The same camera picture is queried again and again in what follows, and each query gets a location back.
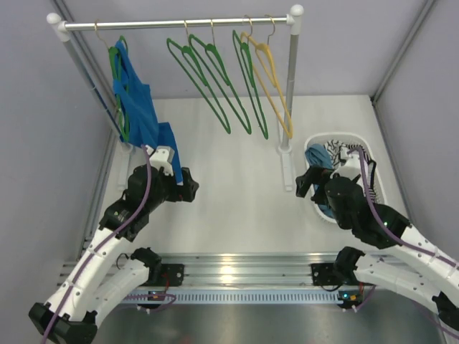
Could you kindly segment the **yellow hanger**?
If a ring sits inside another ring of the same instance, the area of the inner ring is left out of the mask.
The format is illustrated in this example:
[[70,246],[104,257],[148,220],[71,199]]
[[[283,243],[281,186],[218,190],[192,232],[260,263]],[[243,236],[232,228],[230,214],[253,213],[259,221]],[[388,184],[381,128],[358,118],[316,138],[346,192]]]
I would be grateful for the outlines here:
[[281,127],[283,128],[283,132],[286,134],[287,138],[291,139],[293,137],[293,124],[291,120],[291,115],[290,115],[290,111],[288,109],[285,97],[283,95],[283,91],[280,87],[280,83],[277,78],[275,60],[273,59],[273,55],[272,55],[272,52],[269,46],[270,37],[275,33],[275,21],[274,21],[274,18],[272,18],[271,16],[267,14],[265,16],[273,24],[273,32],[268,35],[268,39],[266,43],[257,42],[256,40],[252,38],[252,33],[248,34],[247,32],[242,32],[240,34],[240,39],[242,43],[251,44],[253,46],[257,59],[260,62],[262,68],[264,69],[266,76],[268,77],[271,85],[276,89],[278,96],[280,98],[280,101],[282,103],[283,109],[284,109],[284,114],[287,116],[287,120],[284,120],[283,117],[280,115],[280,112],[277,109],[275,103],[273,102],[273,99],[271,98],[270,93],[268,92],[268,89],[265,83],[261,79],[260,73],[258,72],[256,66],[252,63],[252,70],[255,73],[255,76],[258,79],[260,85],[262,86],[262,89],[268,101],[270,102],[270,105],[274,113],[276,114]]

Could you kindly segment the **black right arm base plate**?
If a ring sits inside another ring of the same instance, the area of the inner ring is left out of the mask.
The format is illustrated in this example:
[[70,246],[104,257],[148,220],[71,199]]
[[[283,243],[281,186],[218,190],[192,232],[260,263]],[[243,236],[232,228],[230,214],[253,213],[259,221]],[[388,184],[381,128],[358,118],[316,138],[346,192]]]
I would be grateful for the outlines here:
[[327,292],[335,292],[343,285],[342,280],[334,272],[333,263],[311,264],[311,276],[313,285]]

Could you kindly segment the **white plastic laundry basket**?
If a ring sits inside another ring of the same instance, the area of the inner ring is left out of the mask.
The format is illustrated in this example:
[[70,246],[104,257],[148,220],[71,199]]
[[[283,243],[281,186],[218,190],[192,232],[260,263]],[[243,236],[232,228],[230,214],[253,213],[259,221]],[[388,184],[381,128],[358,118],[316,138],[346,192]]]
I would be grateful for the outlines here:
[[[306,151],[306,149],[309,146],[311,146],[311,145],[313,145],[315,143],[324,146],[328,140],[341,140],[345,144],[359,144],[359,145],[362,145],[365,148],[365,150],[367,151],[367,153],[374,160],[374,154],[372,153],[372,150],[369,147],[369,144],[360,135],[357,135],[357,134],[354,134],[354,133],[330,132],[330,133],[319,133],[319,134],[312,135],[311,137],[306,139],[306,141],[304,143],[304,151]],[[308,168],[311,167],[307,160],[306,160],[306,166]],[[374,190],[377,193],[377,200],[375,201],[375,203],[386,204],[387,197],[386,197],[383,185],[382,185],[381,178],[379,176],[378,167],[376,167],[376,172],[375,172],[374,177],[375,177],[375,179],[374,179]]]

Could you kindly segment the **aluminium mounting rail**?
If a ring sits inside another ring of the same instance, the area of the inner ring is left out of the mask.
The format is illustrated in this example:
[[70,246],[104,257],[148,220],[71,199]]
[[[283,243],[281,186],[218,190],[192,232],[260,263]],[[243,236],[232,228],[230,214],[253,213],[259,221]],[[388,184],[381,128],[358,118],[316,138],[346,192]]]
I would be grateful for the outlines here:
[[[345,309],[357,308],[376,289],[370,284],[348,283],[335,292],[313,285],[311,264],[333,263],[320,254],[303,256],[160,256],[162,264],[183,264],[184,280],[179,287],[144,284],[119,304],[144,307],[162,305],[297,305],[333,304]],[[410,272],[389,257],[373,257],[403,272]],[[128,254],[115,261],[106,278],[110,279],[126,262]],[[60,285],[77,265],[66,264]]]

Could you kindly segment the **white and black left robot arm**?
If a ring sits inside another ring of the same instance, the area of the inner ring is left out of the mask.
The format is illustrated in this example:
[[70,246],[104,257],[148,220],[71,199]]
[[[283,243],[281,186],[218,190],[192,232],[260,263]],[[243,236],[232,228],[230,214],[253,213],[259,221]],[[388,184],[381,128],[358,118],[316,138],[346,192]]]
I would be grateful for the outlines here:
[[93,240],[72,272],[46,302],[36,302],[29,318],[42,342],[91,343],[118,303],[137,287],[156,284],[162,277],[162,258],[149,247],[139,247],[110,278],[105,276],[126,253],[149,217],[165,202],[189,202],[199,184],[187,167],[177,183],[162,168],[142,165],[128,178],[128,187],[100,220]]

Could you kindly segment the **black and white striped garment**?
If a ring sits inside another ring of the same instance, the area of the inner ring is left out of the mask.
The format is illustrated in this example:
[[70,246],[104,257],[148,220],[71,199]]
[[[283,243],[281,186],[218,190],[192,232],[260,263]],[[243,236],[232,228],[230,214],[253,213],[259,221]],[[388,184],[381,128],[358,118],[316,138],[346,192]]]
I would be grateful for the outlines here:
[[374,175],[376,172],[377,162],[372,159],[365,148],[359,144],[345,144],[341,140],[328,140],[324,147],[330,155],[334,169],[337,169],[345,164],[346,154],[348,151],[356,150],[356,147],[360,147],[360,149],[362,149],[365,160],[364,165],[366,169],[366,178],[369,183],[369,195],[370,199],[375,202],[377,200],[377,193],[374,190]]

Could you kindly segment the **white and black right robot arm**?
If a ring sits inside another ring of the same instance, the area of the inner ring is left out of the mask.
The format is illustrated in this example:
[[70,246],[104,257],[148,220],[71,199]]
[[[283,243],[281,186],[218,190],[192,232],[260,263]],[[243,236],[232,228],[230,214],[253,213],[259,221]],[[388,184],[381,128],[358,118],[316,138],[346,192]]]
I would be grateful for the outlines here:
[[412,268],[403,272],[360,249],[344,247],[333,264],[339,282],[383,287],[424,306],[449,328],[458,329],[458,262],[397,210],[373,202],[364,168],[344,175],[311,166],[295,183],[300,198],[312,186],[317,188],[311,201],[331,210],[340,229]]

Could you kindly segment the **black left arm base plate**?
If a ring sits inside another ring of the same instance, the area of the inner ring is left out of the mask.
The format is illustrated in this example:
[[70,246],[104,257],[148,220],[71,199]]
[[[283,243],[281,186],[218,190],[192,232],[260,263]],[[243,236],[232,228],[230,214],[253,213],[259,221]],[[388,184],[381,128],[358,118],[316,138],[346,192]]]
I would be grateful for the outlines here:
[[183,264],[162,264],[158,276],[157,285],[159,287],[179,287],[184,280]]

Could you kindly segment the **green hanger with blue top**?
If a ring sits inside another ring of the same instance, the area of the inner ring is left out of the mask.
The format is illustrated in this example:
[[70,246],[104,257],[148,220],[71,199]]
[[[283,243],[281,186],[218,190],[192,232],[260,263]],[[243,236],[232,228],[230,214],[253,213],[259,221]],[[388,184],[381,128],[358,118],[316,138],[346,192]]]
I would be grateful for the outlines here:
[[102,41],[108,51],[110,70],[113,78],[113,92],[115,95],[115,112],[118,114],[118,124],[120,126],[120,135],[125,143],[130,138],[130,118],[129,114],[123,105],[119,89],[129,91],[129,87],[123,84],[123,59],[119,48],[116,46],[108,46],[108,43],[98,33],[98,21],[94,22],[95,34]]

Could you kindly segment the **bright blue tank top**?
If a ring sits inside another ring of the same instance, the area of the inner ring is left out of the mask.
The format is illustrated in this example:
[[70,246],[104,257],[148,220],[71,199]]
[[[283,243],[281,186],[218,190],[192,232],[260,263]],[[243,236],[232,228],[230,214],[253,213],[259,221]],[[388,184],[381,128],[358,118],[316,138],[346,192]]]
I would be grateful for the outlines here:
[[182,183],[181,163],[179,150],[176,144],[173,130],[170,123],[158,121],[153,100],[151,97],[150,85],[144,84],[128,56],[128,45],[124,36],[120,36],[115,43],[120,49],[123,59],[123,84],[129,87],[129,91],[119,89],[120,96],[130,118],[130,138],[128,143],[141,147],[150,148],[168,146],[174,149],[175,155],[172,166],[178,184]]

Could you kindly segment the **teal blue tank top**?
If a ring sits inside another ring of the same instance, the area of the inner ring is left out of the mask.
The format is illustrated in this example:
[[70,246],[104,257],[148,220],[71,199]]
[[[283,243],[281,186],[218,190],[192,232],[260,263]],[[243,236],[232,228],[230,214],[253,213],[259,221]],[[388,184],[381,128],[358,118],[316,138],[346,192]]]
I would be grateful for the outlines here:
[[[334,169],[331,157],[323,145],[315,143],[309,146],[305,151],[305,157],[310,166]],[[326,205],[318,205],[318,207],[322,214],[334,219],[332,211]]]

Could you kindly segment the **silver and white clothes rack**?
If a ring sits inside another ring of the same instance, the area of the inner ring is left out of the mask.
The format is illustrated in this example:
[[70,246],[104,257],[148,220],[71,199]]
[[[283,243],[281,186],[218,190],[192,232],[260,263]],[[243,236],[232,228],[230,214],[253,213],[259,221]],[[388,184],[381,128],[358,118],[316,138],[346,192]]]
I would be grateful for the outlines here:
[[[301,6],[300,4],[296,4],[290,8],[289,13],[287,13],[286,15],[279,16],[279,17],[273,17],[275,21],[275,26],[279,24],[285,24],[290,27],[290,50],[289,50],[289,60],[288,60],[287,86],[286,88],[282,88],[280,86],[283,91],[283,95],[285,97],[288,109],[290,111],[290,115],[291,115],[291,110],[292,110],[292,105],[293,105],[293,90],[294,90],[294,84],[295,84],[294,78],[295,78],[296,59],[297,59],[297,53],[298,53],[298,38],[301,32],[303,14],[304,14],[303,6]],[[163,28],[169,28],[169,27],[185,29],[184,20],[185,19],[165,20],[165,21],[125,21],[125,22],[119,21],[119,22],[102,22],[102,23],[98,22],[98,32],[101,30],[163,29]],[[228,19],[191,19],[191,20],[186,20],[186,21],[188,23],[188,30],[192,27],[210,27],[211,28],[211,24],[213,24],[213,28],[217,26],[233,27],[235,25],[243,25],[243,24],[248,24],[250,27],[253,27],[256,24],[270,24],[273,26],[272,22],[266,16],[258,17],[258,18],[251,18],[250,16],[244,16],[240,18],[228,18]],[[95,32],[94,22],[86,23],[86,24],[69,23],[63,20],[59,14],[50,13],[47,15],[47,23],[52,27],[54,33],[60,39],[61,43],[64,44],[65,48],[67,49],[68,54],[73,59],[75,66],[80,71],[80,74],[83,75],[85,79],[87,80],[87,83],[89,84],[91,91],[93,95],[95,96],[95,99],[98,102],[104,102],[102,95],[99,93],[95,83],[93,82],[93,79],[89,75],[83,61],[79,57],[79,54],[77,53],[75,47],[73,46],[73,43],[71,42],[71,34],[73,32],[81,32],[81,31]],[[282,103],[280,101],[280,98],[278,96],[276,89],[271,85],[268,77],[266,76],[264,69],[262,68],[260,62],[257,59],[253,46],[251,44],[249,44],[248,46],[250,48],[252,63],[256,66],[258,72],[260,73],[261,79],[265,83],[268,89],[268,92],[270,93],[270,96],[273,99],[273,102],[275,103],[277,109],[280,112],[280,115],[283,117],[284,120],[287,120],[287,116],[284,114],[284,109],[283,109]],[[202,70],[208,82],[210,83],[211,88],[213,89],[217,99],[219,100],[220,105],[223,107],[222,103],[227,102],[227,101],[224,99],[222,93],[220,92],[219,88],[216,86],[214,80],[208,73],[207,69],[204,67],[204,64],[201,62],[200,58],[197,57],[197,59],[202,67]],[[234,78],[229,73],[228,69],[227,69],[227,73],[233,84]],[[258,79],[256,78],[256,76],[255,76],[255,83],[257,86],[258,94],[259,94],[259,92],[263,91],[263,89]],[[224,84],[222,84],[222,86],[225,89],[225,92],[227,93],[227,95],[229,96],[229,99],[232,101],[233,105],[237,106],[237,103],[235,99],[233,98],[231,91],[228,88],[226,88]],[[116,101],[115,101],[115,95],[113,93],[113,89],[109,93],[111,96],[111,100],[110,100],[110,103],[103,103],[103,111],[105,111],[108,114],[109,123],[112,129],[115,131],[115,133],[119,134],[120,136],[120,126],[118,124],[118,114],[115,112]],[[243,107],[247,111],[248,117],[250,115],[255,115],[252,109],[252,104],[250,107],[245,107],[244,105]],[[227,108],[223,107],[223,110],[225,111],[226,115],[227,115],[227,109],[232,111],[229,105],[227,106]],[[277,127],[279,130],[279,139],[280,139],[280,145],[278,147],[278,151],[279,151],[280,158],[281,158],[283,185],[286,191],[292,191],[294,189],[295,182],[293,180],[293,159],[292,159],[292,153],[291,153],[291,148],[290,148],[290,139],[287,138],[286,134],[283,132],[283,128],[281,127],[279,121],[278,121]],[[123,143],[123,145],[133,146],[129,143],[125,143],[122,140],[121,142]]]

